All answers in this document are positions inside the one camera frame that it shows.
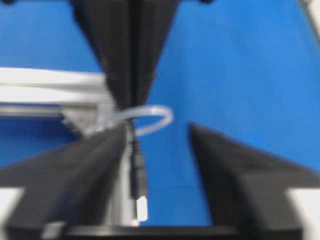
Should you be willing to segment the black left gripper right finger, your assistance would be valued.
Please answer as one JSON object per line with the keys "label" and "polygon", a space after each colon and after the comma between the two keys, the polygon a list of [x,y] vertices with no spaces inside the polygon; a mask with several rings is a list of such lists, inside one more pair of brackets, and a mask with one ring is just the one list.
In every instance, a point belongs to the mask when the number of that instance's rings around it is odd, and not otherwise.
{"label": "black left gripper right finger", "polygon": [[215,225],[240,240],[319,239],[314,170],[196,123],[188,136]]}

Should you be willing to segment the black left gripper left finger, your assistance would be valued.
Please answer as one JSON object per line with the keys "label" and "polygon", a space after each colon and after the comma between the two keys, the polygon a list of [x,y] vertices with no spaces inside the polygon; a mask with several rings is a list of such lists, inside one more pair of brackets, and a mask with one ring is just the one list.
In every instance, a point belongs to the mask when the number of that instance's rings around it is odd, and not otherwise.
{"label": "black left gripper left finger", "polygon": [[100,225],[127,141],[124,124],[0,169],[0,237],[41,240],[48,225]]}

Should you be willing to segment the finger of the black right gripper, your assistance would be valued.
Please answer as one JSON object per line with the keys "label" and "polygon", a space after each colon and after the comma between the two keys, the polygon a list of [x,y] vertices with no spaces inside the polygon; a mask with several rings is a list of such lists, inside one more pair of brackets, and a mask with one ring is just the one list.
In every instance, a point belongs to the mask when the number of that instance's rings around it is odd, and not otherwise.
{"label": "finger of the black right gripper", "polygon": [[178,0],[133,2],[133,105],[145,104],[166,43]]}
{"label": "finger of the black right gripper", "polygon": [[133,106],[133,74],[127,0],[72,0],[78,25],[106,75],[120,109]]}

